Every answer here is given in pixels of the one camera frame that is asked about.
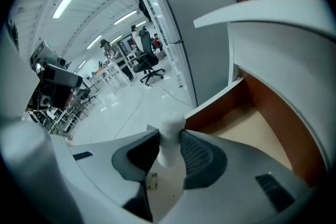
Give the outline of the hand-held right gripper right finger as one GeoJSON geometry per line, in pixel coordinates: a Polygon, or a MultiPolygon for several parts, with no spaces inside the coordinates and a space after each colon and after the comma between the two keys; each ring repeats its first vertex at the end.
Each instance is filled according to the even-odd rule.
{"type": "Polygon", "coordinates": [[[163,223],[290,223],[314,189],[263,151],[183,130],[183,193],[163,223]]]}

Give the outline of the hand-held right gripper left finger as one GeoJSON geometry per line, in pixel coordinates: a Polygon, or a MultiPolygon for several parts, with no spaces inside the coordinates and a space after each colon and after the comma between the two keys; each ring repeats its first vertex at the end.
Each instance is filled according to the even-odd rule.
{"type": "Polygon", "coordinates": [[[160,133],[69,146],[51,135],[58,168],[75,208],[76,222],[151,222],[146,176],[159,153],[160,133]]]}

